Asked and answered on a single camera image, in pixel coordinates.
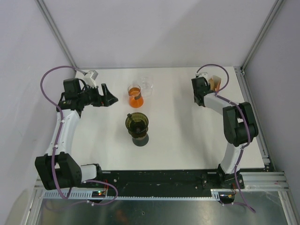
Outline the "olive green plastic dripper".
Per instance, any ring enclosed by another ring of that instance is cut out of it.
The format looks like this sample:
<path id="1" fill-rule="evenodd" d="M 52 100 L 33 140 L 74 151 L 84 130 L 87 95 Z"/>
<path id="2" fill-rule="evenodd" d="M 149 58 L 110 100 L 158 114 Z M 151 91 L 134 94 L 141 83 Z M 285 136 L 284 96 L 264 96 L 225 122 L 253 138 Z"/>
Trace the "olive green plastic dripper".
<path id="1" fill-rule="evenodd" d="M 132 138 L 144 138 L 148 132 L 148 117 L 141 112 L 127 114 L 125 126 Z"/>

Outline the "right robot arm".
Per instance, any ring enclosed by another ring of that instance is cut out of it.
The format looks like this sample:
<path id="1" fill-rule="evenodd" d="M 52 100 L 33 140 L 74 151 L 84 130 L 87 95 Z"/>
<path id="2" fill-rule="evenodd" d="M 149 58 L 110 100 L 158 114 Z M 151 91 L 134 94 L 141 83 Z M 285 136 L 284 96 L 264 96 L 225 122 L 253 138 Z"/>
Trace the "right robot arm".
<path id="1" fill-rule="evenodd" d="M 216 174 L 207 175 L 205 180 L 216 188 L 233 188 L 234 183 L 239 182 L 239 166 L 244 149 L 259 133 L 252 106 L 249 102 L 237 104 L 220 96 L 210 88 L 203 76 L 197 76 L 191 82 L 194 102 L 223 116 L 223 131 L 227 140 L 225 155 Z"/>

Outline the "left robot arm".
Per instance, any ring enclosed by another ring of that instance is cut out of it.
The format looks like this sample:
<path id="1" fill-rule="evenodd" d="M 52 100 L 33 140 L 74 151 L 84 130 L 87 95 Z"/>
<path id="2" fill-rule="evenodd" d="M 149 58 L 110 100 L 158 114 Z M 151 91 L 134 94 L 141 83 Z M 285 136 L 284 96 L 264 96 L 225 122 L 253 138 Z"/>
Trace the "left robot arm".
<path id="1" fill-rule="evenodd" d="M 79 78 L 64 80 L 64 92 L 55 104 L 57 124 L 51 143 L 46 153 L 35 160 L 35 167 L 47 190 L 80 187 L 86 180 L 97 188 L 104 181 L 99 164 L 79 165 L 72 158 L 72 143 L 85 106 L 109 107 L 118 99 L 104 83 L 101 84 L 103 94 L 100 95 L 97 86 L 84 84 L 81 87 L 81 82 Z"/>

